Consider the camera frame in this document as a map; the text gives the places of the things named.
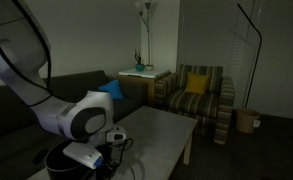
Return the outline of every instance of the blue pillow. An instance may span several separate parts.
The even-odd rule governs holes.
[[[109,92],[113,99],[122,99],[124,98],[124,95],[119,87],[118,80],[114,80],[108,84],[105,84],[103,86],[100,86],[98,88],[100,91]]]

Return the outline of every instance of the gray sofa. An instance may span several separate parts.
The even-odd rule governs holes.
[[[53,77],[51,87],[66,101],[78,102],[110,80],[100,70]],[[120,81],[120,87],[125,98],[113,100],[114,123],[147,101],[147,84]],[[44,168],[44,152],[64,140],[44,131],[33,111],[9,87],[0,86],[0,179],[27,179]]]

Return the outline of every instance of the armchair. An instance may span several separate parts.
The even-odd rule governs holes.
[[[222,76],[221,66],[180,65],[178,70],[156,82],[155,107],[198,119],[197,131],[224,144],[235,99],[232,78]],[[188,72],[209,75],[204,95],[185,92]]]

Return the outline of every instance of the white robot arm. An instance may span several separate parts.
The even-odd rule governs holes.
[[[93,146],[125,139],[123,128],[114,128],[108,93],[89,92],[78,103],[54,96],[49,87],[49,50],[46,35],[26,4],[21,0],[0,0],[0,79],[30,106],[43,129],[88,140]],[[46,61],[47,84],[39,75]]]

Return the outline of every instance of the black container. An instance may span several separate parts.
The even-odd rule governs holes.
[[[45,166],[51,180],[86,179],[93,174],[92,169],[64,155],[63,149],[71,142],[64,141],[47,154]]]

